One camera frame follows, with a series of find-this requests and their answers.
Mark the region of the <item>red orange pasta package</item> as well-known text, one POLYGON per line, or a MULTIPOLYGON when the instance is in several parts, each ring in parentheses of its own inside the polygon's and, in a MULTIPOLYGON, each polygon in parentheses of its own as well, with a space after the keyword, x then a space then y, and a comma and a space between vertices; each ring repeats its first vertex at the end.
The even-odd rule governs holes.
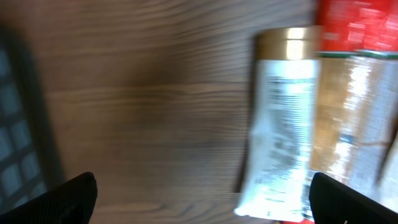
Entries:
POLYGON ((309 193, 317 172, 379 203, 383 163, 397 135, 397 1, 319 1, 316 24, 321 73, 307 223, 315 223, 309 193))

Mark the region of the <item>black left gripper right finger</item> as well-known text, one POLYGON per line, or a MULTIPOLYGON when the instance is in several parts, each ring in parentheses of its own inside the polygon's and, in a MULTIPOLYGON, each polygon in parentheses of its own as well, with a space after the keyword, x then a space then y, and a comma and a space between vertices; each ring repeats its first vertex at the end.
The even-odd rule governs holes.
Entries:
POLYGON ((310 185, 310 208, 315 224, 397 224, 397 213, 317 172, 310 185))

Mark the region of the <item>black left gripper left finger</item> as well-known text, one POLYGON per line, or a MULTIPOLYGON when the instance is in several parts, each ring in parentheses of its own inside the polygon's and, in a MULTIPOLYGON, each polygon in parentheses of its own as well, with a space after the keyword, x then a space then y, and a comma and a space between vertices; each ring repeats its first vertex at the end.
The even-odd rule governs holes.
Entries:
POLYGON ((94 174, 84 172, 2 214, 1 224, 89 224, 97 196, 94 174))

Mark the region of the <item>beige plastic pouch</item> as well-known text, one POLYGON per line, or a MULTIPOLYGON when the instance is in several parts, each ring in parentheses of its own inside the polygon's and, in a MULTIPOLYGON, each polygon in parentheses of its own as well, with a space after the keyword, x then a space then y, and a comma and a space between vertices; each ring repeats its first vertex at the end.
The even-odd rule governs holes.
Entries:
POLYGON ((379 203, 397 212, 397 135, 383 163, 379 182, 379 203))

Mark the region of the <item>white tube gold cap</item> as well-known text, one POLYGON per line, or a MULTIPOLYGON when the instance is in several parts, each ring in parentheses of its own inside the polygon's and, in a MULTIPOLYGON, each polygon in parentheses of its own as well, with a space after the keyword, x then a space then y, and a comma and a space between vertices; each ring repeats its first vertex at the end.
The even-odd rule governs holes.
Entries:
POLYGON ((248 161, 235 214, 300 222, 311 158, 319 27, 283 27, 256 40, 248 161))

